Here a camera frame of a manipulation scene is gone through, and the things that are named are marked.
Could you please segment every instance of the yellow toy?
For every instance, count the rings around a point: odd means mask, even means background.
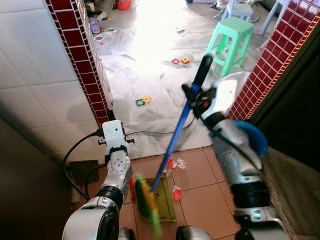
[[[183,58],[181,59],[181,62],[184,63],[184,64],[187,64],[187,63],[190,62],[190,59],[185,56],[185,57],[183,57]]]
[[[151,97],[149,96],[144,96],[142,98],[142,101],[145,103],[145,104],[149,104],[151,102]]]

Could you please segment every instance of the black cable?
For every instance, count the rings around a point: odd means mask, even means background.
[[[100,166],[96,166],[94,167],[93,169],[91,169],[91,171],[88,173],[88,175],[86,176],[85,178],[85,182],[84,182],[84,192],[85,192],[85,195],[90,199],[90,195],[89,195],[89,191],[88,191],[88,183],[89,183],[89,178],[90,178],[90,175],[97,169],[101,169],[101,168],[104,168],[106,167],[108,164],[105,163],[103,165],[100,165]]]
[[[82,143],[84,140],[90,138],[90,137],[93,137],[93,136],[98,136],[98,137],[103,137],[104,135],[104,132],[102,129],[98,129],[97,131],[85,136],[84,138],[82,138],[81,140],[79,140],[68,152],[67,154],[65,155],[64,159],[63,159],[63,162],[62,162],[62,169],[63,169],[63,172],[65,174],[65,176],[67,177],[67,179],[69,180],[70,184],[72,185],[72,187],[82,196],[84,197],[87,201],[90,200],[90,198],[88,198],[86,196],[85,193],[83,193],[80,188],[72,181],[72,179],[70,178],[70,176],[68,175],[67,173],[67,170],[66,170],[66,162],[67,162],[67,159],[69,157],[69,155],[71,154],[71,152],[80,144]]]
[[[187,126],[183,127],[181,130],[185,130],[185,129],[187,129],[188,127],[190,127],[194,120],[195,120],[195,116],[193,116],[192,121],[191,121]],[[129,136],[129,135],[131,135],[131,134],[139,134],[139,133],[147,133],[147,134],[173,134],[173,133],[175,133],[175,131],[170,131],[170,132],[135,131],[135,132],[128,133],[128,134],[126,134],[125,136],[127,137],[127,136]]]

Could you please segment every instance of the broom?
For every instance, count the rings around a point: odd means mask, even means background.
[[[201,90],[201,86],[205,81],[205,78],[210,69],[212,61],[213,61],[213,58],[210,55],[205,55],[202,58],[201,64],[199,66],[199,69],[192,83],[192,90],[196,94],[198,94]],[[137,181],[135,181],[135,184],[134,184],[138,210],[142,216],[144,216],[146,219],[149,220],[150,225],[153,229],[153,233],[157,238],[161,235],[161,228],[160,228],[160,218],[159,218],[159,213],[156,205],[154,192],[158,186],[161,173],[165,168],[168,162],[168,159],[176,146],[176,142],[178,140],[179,134],[187,120],[189,112],[190,112],[190,106],[189,106],[189,103],[187,102],[182,110],[180,119],[177,123],[175,131],[169,143],[169,146],[166,149],[161,165],[156,173],[152,188],[149,187],[146,180],[140,175],[138,175],[138,179]]]

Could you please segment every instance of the blue broom handle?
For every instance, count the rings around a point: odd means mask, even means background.
[[[195,75],[195,78],[194,78],[194,81],[193,81],[193,84],[192,84],[192,90],[196,94],[198,94],[200,92],[200,90],[201,90],[201,86],[205,81],[205,78],[206,78],[207,73],[208,73],[208,71],[210,69],[212,61],[213,61],[213,58],[210,55],[205,55],[202,58],[201,64],[199,66],[199,69],[198,69],[198,71],[197,71],[197,73]],[[163,160],[161,162],[161,165],[160,165],[160,167],[158,169],[158,172],[156,173],[156,176],[155,176],[152,188],[151,188],[151,192],[154,192],[156,190],[157,186],[158,186],[158,183],[159,183],[160,177],[161,177],[161,173],[164,170],[164,168],[165,168],[165,166],[166,166],[166,164],[168,162],[168,159],[169,159],[171,153],[173,152],[173,150],[174,150],[174,148],[176,146],[176,142],[178,140],[179,134],[180,134],[182,128],[184,127],[184,125],[185,125],[185,122],[187,120],[189,112],[190,112],[190,106],[189,106],[189,103],[187,102],[184,105],[184,108],[182,110],[180,119],[179,119],[179,121],[178,121],[178,123],[176,125],[174,134],[173,134],[173,136],[171,138],[169,146],[166,149],[165,155],[164,155]]]

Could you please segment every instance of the floor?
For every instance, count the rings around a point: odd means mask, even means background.
[[[167,177],[171,190],[174,185],[181,188],[182,200],[173,200],[177,222],[161,224],[165,239],[176,239],[178,226],[196,225],[205,229],[215,240],[233,240],[239,230],[232,214],[233,199],[212,148],[179,151],[173,153],[172,158],[186,161],[186,168],[177,167]],[[163,155],[157,155],[132,160],[133,174],[154,177],[162,159]],[[99,169],[99,182],[88,187],[91,196],[97,193],[106,175],[105,168]],[[84,203],[85,200],[81,199],[73,205],[73,210]],[[140,217],[130,195],[121,208],[120,225],[133,229],[137,240],[153,239],[148,223]]]
[[[211,39],[218,20],[218,10],[209,4],[187,4],[184,0],[133,0],[131,9],[112,10],[113,0],[96,0],[97,9],[105,11],[111,20],[99,24],[105,29],[115,28],[112,38],[95,42],[97,54],[103,59],[104,69],[113,95],[113,112],[121,120],[127,133],[136,131],[171,132],[175,129],[185,104],[181,84],[191,83],[201,58]],[[258,32],[268,11],[259,7],[260,21],[254,24],[249,47],[242,66],[230,73],[250,72],[258,59],[255,49],[261,46],[274,29],[274,17],[264,36]],[[184,29],[176,32],[176,27]],[[172,59],[188,57],[188,64],[173,64]],[[210,87],[220,80],[221,67],[217,64],[203,84]],[[151,103],[136,106],[135,100],[150,96]],[[186,124],[192,121],[189,116]],[[137,133],[131,146],[131,159],[164,154],[170,134]],[[197,121],[184,131],[176,151],[210,145],[208,132]]]

